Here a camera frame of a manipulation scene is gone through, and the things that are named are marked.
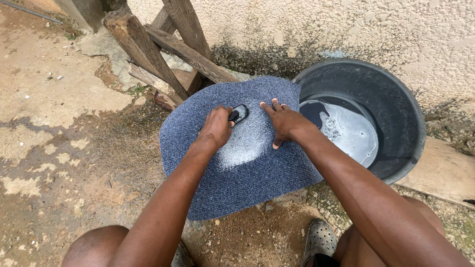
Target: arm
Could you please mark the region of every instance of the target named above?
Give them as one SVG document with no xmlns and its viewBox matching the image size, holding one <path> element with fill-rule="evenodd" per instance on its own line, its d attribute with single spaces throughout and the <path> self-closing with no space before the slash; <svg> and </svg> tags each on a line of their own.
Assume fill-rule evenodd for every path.
<svg viewBox="0 0 475 267">
<path fill-rule="evenodd" d="M 295 141 L 387 266 L 472 266 L 404 198 L 334 145 L 300 113 L 262 102 L 275 128 L 274 148 Z"/>
<path fill-rule="evenodd" d="M 150 199 L 108 266 L 170 266 L 208 162 L 231 136 L 231 111 L 219 106 L 208 115 L 196 141 Z"/>
</svg>

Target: metal rod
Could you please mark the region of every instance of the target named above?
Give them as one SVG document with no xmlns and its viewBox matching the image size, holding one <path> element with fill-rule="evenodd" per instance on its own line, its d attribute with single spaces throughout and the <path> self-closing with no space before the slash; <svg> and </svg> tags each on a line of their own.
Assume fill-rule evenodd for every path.
<svg viewBox="0 0 475 267">
<path fill-rule="evenodd" d="M 38 17 L 42 17 L 44 19 L 47 19 L 47 20 L 50 20 L 52 22 L 56 22 L 56 23 L 59 23 L 59 24 L 63 24 L 63 22 L 59 21 L 59 20 L 56 20 L 56 19 L 53 19 L 53 18 L 50 18 L 50 17 L 47 17 L 45 15 L 41 15 L 40 13 L 37 13 L 37 12 L 34 12 L 34 11 L 31 11 L 29 9 L 26 9 L 24 7 L 21 7 L 19 5 L 15 5 L 14 3 L 10 3 L 8 1 L 5 1 L 5 0 L 0 0 L 1 3 L 7 5 L 7 6 L 11 6 L 13 8 L 16 8 L 16 9 L 19 9 L 19 10 L 22 10 L 22 11 L 25 11 L 25 12 L 28 12 L 30 14 L 33 14 L 35 16 L 38 16 Z"/>
</svg>

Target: soapy water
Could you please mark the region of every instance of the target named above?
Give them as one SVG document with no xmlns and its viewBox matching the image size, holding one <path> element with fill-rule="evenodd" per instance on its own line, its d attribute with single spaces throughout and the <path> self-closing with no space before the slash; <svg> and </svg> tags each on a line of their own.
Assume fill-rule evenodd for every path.
<svg viewBox="0 0 475 267">
<path fill-rule="evenodd" d="M 379 146 L 373 125 L 363 115 L 338 105 L 318 100 L 302 102 L 301 113 L 317 126 L 320 124 L 318 119 L 315 119 L 317 116 L 309 113 L 308 106 L 302 109 L 304 105 L 312 103 L 321 103 L 326 109 L 326 112 L 320 108 L 314 111 L 320 113 L 320 131 L 343 152 L 368 168 L 376 158 Z"/>
</svg>

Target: hand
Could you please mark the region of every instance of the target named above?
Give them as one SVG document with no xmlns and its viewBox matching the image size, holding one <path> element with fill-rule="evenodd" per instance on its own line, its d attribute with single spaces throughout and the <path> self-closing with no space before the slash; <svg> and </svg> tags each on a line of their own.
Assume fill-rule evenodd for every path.
<svg viewBox="0 0 475 267">
<path fill-rule="evenodd" d="M 307 120 L 302 114 L 293 111 L 286 104 L 279 104 L 277 98 L 272 99 L 272 109 L 264 102 L 259 104 L 270 116 L 275 128 L 275 139 L 272 147 L 279 148 L 282 141 L 296 141 L 296 134 L 301 129 L 318 130 L 317 126 Z"/>
<path fill-rule="evenodd" d="M 205 124 L 199 132 L 196 142 L 205 144 L 213 153 L 216 153 L 231 136 L 231 127 L 234 126 L 234 122 L 229 122 L 228 117 L 232 111 L 232 107 L 225 108 L 221 105 L 213 109 L 206 116 Z"/>
</svg>

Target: pebble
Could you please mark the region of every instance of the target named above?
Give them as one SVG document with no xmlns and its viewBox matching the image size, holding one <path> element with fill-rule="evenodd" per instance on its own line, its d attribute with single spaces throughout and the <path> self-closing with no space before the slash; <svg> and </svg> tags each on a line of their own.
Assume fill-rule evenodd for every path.
<svg viewBox="0 0 475 267">
<path fill-rule="evenodd" d="M 470 148 L 470 149 L 475 147 L 475 144 L 472 140 L 468 140 L 466 144 L 467 144 L 468 148 Z"/>
</svg>

